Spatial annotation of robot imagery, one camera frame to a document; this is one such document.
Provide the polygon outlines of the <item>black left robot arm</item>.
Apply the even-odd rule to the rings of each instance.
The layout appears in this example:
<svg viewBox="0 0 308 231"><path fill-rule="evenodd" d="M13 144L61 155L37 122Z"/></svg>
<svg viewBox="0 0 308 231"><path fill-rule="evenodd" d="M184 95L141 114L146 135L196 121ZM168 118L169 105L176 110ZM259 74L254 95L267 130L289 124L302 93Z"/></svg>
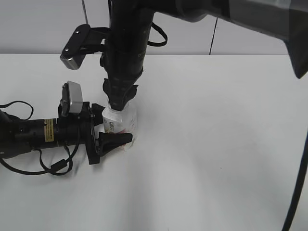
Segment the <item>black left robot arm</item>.
<svg viewBox="0 0 308 231"><path fill-rule="evenodd" d="M3 159L26 154L35 148L47 149L64 145L86 146L88 162L98 164L111 150L132 141L131 133L95 135L95 126L103 123L103 106L84 102L78 114L58 107L58 118L22 120L7 113L0 120L0 156Z"/></svg>

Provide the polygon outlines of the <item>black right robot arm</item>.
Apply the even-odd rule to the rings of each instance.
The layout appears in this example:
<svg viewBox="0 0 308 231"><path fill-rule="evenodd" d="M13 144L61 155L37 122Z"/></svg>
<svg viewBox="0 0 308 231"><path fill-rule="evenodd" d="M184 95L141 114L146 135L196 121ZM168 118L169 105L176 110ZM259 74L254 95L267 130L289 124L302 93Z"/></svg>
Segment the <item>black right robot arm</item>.
<svg viewBox="0 0 308 231"><path fill-rule="evenodd" d="M114 0L101 65L103 91L122 111L135 97L155 13L191 23L211 15L282 40L297 78L308 71L308 3L305 0Z"/></svg>

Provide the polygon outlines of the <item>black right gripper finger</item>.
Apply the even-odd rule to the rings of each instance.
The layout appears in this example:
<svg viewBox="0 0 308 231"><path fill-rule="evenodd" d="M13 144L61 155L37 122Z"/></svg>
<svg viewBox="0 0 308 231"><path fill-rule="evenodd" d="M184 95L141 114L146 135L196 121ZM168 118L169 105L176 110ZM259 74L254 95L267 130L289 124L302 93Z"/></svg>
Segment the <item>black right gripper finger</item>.
<svg viewBox="0 0 308 231"><path fill-rule="evenodd" d="M127 94L131 88L130 84L123 81L105 78L103 91L108 97L108 102L113 110L122 111L127 104Z"/></svg>
<svg viewBox="0 0 308 231"><path fill-rule="evenodd" d="M137 94L137 88L139 85L133 85L125 95L125 103L128 103L132 100Z"/></svg>

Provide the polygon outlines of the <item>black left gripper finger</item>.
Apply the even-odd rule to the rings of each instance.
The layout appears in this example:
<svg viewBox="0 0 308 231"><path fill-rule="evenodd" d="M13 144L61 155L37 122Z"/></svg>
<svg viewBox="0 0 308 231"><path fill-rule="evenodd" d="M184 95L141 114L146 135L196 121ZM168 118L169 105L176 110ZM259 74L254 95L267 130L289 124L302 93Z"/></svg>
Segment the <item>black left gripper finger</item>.
<svg viewBox="0 0 308 231"><path fill-rule="evenodd" d="M103 111L105 107L101 106L97 103L93 103L91 105L91 111L92 111L92 120L94 125L100 125L103 123Z"/></svg>
<svg viewBox="0 0 308 231"><path fill-rule="evenodd" d="M98 156L105 156L110 151L132 142L131 133L103 133L99 132Z"/></svg>

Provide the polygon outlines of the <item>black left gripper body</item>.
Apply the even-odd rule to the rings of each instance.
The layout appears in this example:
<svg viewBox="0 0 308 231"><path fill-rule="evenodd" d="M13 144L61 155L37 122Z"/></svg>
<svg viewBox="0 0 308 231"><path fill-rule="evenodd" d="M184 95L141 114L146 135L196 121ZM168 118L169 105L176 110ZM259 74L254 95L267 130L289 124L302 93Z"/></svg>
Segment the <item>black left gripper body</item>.
<svg viewBox="0 0 308 231"><path fill-rule="evenodd" d="M65 144L83 144L86 147L88 162L90 165L98 164L98 148L93 124L92 111L89 102L84 102L80 114L68 114L62 116L62 106L58 106L58 119L56 125L56 138L59 146Z"/></svg>

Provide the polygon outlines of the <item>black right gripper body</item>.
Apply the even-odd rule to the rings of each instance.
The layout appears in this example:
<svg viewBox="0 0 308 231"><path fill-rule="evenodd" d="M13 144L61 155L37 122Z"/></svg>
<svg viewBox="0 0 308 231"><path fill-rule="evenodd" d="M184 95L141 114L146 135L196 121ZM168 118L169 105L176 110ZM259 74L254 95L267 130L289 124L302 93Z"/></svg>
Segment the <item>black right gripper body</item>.
<svg viewBox="0 0 308 231"><path fill-rule="evenodd" d="M134 84L143 73L149 31L109 31L101 66L109 84Z"/></svg>

